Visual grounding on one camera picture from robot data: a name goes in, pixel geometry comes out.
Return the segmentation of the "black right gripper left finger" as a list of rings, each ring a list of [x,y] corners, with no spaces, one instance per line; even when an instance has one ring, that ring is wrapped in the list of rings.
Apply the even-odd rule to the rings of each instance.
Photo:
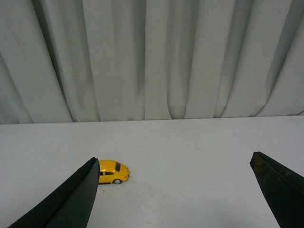
[[[97,193],[99,176],[99,161],[93,157],[10,227],[87,227]]]

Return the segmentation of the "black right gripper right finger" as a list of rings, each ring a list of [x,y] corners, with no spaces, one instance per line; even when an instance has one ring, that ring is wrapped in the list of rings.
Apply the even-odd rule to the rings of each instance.
[[[304,178],[262,152],[254,152],[250,166],[281,228],[304,226]]]

